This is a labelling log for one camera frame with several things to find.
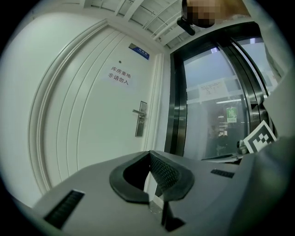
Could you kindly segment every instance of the door molding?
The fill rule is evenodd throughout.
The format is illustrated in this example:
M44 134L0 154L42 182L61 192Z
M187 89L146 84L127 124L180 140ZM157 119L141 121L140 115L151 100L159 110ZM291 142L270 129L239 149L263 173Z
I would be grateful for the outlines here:
M103 28L108 26L106 19L89 27L73 39L58 54L48 67L35 93L29 116L28 147L32 170L42 194L52 188L45 163L44 127L51 96L64 69L75 54Z
M107 19L100 20L73 39L49 66L35 93L28 123L28 147L32 170L42 194L45 194L52 188L44 153L44 129L47 109L52 94L63 71L76 53L85 43L106 27L115 28L114 22ZM142 150L152 150L155 148L159 123L164 57L164 53L159 53L155 57L152 89L148 101L147 128L143 137Z

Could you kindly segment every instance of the door frame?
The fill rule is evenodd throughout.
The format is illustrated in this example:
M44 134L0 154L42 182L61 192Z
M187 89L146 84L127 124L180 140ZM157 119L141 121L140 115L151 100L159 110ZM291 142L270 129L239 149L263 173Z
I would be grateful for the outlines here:
M220 45L216 39L222 39L223 37L227 37L227 39L225 42L222 40L222 45ZM264 96L261 96L263 94L262 91L258 91L260 88L257 87L257 79L242 54L231 44L232 42L237 43L235 41L237 39L243 40L256 37L261 37L258 25L255 22L244 22L211 31L171 53L171 90L165 152L178 156L183 156L184 153L187 128L187 92L183 62L214 47L221 47L224 50L230 62L235 66L235 70L241 68L241 66L244 70L242 71L243 73L237 74L237 76L241 81L242 89L247 99L248 110L250 111L249 120L250 122L252 121L252 124L249 131L252 132L262 121L261 119L271 124L271 120L262 104ZM257 70L258 67L253 60L249 61L254 69ZM262 76L259 70L257 73L259 77ZM260 79L263 87L265 87L264 79L262 77ZM253 89L253 94L251 95L255 99L249 99L249 95L245 94L247 89Z
M40 81L37 91L35 92L28 123L28 149L33 174L43 195L52 188L46 168L44 154L44 129L48 105L63 71L71 62L72 58L91 38L96 36L106 27L114 28L136 39L136 35L132 34L132 30L127 26L122 27L122 24L117 24L116 22L108 19L98 20L96 24L79 34L64 47L64 49L57 55L54 62L48 67ZM155 42L151 40L151 43L146 46L153 48L154 43ZM147 111L147 125L143 136L141 151L149 151L154 149L156 143L165 50L161 50L160 52L161 53L156 54L153 68L153 79L151 83L152 89L148 101L149 106Z

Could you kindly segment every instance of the black slot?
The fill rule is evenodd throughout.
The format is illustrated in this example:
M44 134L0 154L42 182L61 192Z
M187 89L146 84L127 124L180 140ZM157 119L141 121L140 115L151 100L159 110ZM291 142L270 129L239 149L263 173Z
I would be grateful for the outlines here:
M227 172L227 171L222 171L222 170L217 170L217 169L212 170L211 173L215 174L215 175L220 175L223 177L228 177L228 178L233 178L233 176L234 176L233 172Z
M44 219L61 229L85 194L72 190Z

